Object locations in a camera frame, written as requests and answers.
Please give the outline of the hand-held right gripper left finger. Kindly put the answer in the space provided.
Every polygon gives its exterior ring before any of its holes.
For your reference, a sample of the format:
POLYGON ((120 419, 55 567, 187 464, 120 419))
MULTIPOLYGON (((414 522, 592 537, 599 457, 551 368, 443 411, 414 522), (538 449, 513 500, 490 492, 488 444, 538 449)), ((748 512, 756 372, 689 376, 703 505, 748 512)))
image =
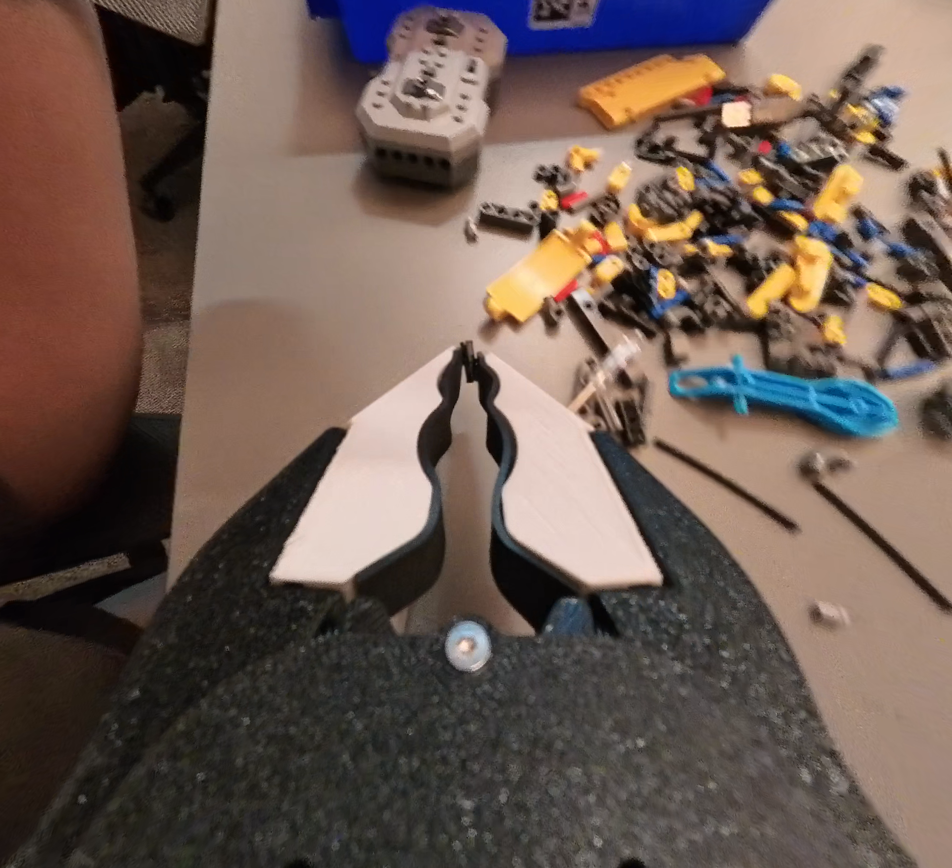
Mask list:
POLYGON ((464 353, 451 347, 350 419, 269 579, 379 601, 391 616, 437 583, 446 556, 438 467, 464 353))

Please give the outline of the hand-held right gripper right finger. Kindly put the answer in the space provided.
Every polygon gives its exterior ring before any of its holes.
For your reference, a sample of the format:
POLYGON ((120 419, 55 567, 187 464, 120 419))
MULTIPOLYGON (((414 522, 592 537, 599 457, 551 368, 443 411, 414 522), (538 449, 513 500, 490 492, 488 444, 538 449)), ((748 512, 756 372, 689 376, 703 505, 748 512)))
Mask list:
POLYGON ((498 468, 490 569, 506 602, 540 632, 560 600, 662 587, 602 438, 494 354, 477 355, 473 380, 498 468))

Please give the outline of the pile of small toy parts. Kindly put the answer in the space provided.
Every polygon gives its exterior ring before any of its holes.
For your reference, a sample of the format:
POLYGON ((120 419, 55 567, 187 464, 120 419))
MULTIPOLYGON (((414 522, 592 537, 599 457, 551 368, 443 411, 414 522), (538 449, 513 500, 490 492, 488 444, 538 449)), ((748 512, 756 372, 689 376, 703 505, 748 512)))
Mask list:
POLYGON ((725 79, 643 119, 635 162, 600 191, 582 182, 601 152, 576 145, 536 166, 538 200, 484 201, 466 219, 468 243, 482 231, 537 237, 528 255, 554 230, 595 229, 589 267, 532 317, 555 331, 571 312, 589 332, 597 352, 569 409, 592 431, 647 444, 639 338, 662 342, 667 376, 739 355, 886 396, 887 383, 950 365, 950 160, 939 149, 911 172, 895 151, 907 92, 871 83, 884 53, 863 47, 809 96, 780 74, 725 79), (635 164, 657 172, 635 184, 635 164))

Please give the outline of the grey toy elbow connector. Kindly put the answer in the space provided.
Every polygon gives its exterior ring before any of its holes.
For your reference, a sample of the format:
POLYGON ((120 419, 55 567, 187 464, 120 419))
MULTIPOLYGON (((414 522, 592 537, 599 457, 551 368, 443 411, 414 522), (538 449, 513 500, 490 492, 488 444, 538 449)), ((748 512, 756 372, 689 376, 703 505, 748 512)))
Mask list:
POLYGON ((799 462, 799 472, 807 480, 821 482, 839 473, 852 470, 855 461, 841 453, 823 453, 811 451, 803 455, 799 462))

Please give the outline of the person's left forearm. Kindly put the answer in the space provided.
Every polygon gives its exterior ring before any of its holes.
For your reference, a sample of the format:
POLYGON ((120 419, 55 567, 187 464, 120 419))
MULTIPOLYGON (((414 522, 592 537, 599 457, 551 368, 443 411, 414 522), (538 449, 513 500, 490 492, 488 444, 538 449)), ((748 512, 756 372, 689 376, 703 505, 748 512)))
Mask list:
POLYGON ((19 552, 101 481, 143 329, 122 136, 80 0, 1 0, 1 533, 19 552))

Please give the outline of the black flexible toy rod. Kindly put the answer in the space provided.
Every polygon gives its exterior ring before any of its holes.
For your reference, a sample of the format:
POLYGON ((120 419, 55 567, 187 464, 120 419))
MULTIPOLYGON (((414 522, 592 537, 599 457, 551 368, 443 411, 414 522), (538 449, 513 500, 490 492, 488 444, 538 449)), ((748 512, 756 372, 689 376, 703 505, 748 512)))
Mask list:
POLYGON ((871 541, 886 557, 909 578, 929 600, 942 612, 951 614, 951 600, 914 565, 898 548, 887 540, 876 528, 862 517, 851 505, 845 502, 824 481, 811 478, 810 485, 827 504, 836 510, 844 519, 859 530, 867 540, 871 541))
POLYGON ((687 467, 707 478, 709 481, 713 481, 724 490, 732 493, 732 495, 746 502, 749 506, 772 520, 774 523, 779 525, 780 528, 786 530, 788 533, 797 535, 802 532, 800 525, 792 517, 787 516, 780 509, 757 496, 755 493, 741 485, 738 481, 732 480, 710 464, 705 463, 697 457, 688 454, 683 449, 658 437, 655 437, 652 440, 652 445, 657 450, 683 463, 687 467))

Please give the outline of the yellow curved toy panel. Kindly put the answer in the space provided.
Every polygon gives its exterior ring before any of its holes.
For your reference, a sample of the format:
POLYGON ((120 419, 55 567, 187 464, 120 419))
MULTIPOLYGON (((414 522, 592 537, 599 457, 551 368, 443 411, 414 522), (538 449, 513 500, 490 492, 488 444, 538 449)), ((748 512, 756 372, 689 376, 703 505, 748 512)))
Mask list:
POLYGON ((576 103, 603 128, 614 130, 653 116, 725 78, 725 71, 706 55, 681 59, 660 55, 583 86, 576 103))
POLYGON ((539 314, 547 299, 555 298, 589 267, 589 241, 596 237, 595 229, 584 225, 567 233, 549 233, 533 252, 486 288, 486 314, 496 322, 517 324, 539 314))

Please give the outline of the turquoise brick separator tool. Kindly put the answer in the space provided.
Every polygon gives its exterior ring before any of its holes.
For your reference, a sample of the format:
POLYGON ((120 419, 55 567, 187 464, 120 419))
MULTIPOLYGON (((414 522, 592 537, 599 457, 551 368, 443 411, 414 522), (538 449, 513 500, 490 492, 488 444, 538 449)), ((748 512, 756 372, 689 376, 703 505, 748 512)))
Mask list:
POLYGON ((751 412, 790 416, 842 436, 879 438, 899 427, 893 400, 864 380, 753 369, 739 355, 720 365, 672 371, 667 388, 672 398, 720 402, 742 416, 751 412))

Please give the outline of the grey toy motor block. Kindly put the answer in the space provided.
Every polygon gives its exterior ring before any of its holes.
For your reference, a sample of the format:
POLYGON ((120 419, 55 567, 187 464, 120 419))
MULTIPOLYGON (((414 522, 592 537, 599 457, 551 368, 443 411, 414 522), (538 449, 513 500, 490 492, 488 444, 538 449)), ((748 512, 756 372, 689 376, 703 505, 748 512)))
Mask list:
POLYGON ((505 34, 484 14, 423 5, 397 17, 386 62, 355 108, 375 172, 447 189, 469 183, 506 48, 505 34))

